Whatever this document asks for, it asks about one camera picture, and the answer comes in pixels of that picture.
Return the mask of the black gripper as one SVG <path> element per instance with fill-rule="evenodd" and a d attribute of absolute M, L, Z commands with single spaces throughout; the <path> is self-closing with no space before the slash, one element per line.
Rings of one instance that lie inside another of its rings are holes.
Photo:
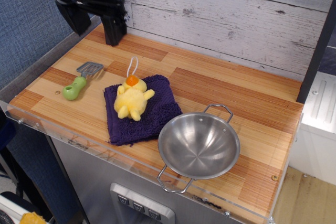
<path fill-rule="evenodd" d="M 128 13 L 124 0 L 55 0 L 55 3 L 78 35 L 82 35 L 91 25 L 88 13 L 101 16 L 107 45 L 117 46 L 127 33 Z"/>

